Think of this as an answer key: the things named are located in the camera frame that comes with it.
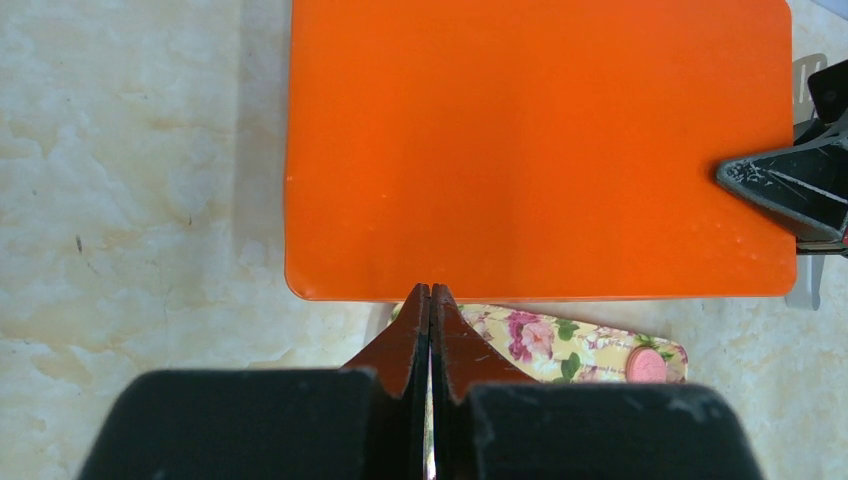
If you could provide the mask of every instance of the pink flower print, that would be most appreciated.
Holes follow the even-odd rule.
[[[612,333],[609,327],[598,327],[586,335],[586,346],[589,350],[600,350],[615,341]]]
[[[542,321],[539,315],[526,312],[512,312],[506,320],[512,338],[509,353],[514,360],[531,363],[533,354],[553,358],[554,329],[549,322]]]

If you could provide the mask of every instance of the marble surface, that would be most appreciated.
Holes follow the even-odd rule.
[[[848,24],[789,2],[796,58]],[[282,276],[290,5],[0,2],[0,478],[73,476],[111,403],[165,367],[334,366],[384,305]],[[848,262],[819,312],[782,299],[534,304],[684,344],[771,479],[848,450]]]

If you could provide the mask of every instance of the pink round button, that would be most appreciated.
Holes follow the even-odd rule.
[[[630,354],[625,372],[628,382],[665,383],[667,367],[656,350],[641,347]]]

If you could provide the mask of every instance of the plastic cutting board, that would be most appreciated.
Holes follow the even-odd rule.
[[[792,142],[783,0],[295,0],[298,295],[779,295],[794,239],[713,181]]]

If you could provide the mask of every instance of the green leaf print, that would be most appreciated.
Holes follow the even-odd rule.
[[[562,371],[562,379],[566,382],[572,381],[574,376],[577,375],[577,371],[580,370],[580,365],[580,356],[572,352],[568,360],[563,360],[560,363],[559,368]]]
[[[657,347],[654,344],[654,337],[650,335],[642,335],[641,333],[636,335],[636,343],[638,343],[640,347],[650,347],[653,349],[656,349]]]
[[[556,324],[557,327],[559,327],[557,336],[559,336],[559,339],[564,342],[571,340],[574,337],[574,332],[580,328],[571,320],[566,320],[564,318],[558,318],[556,320]]]

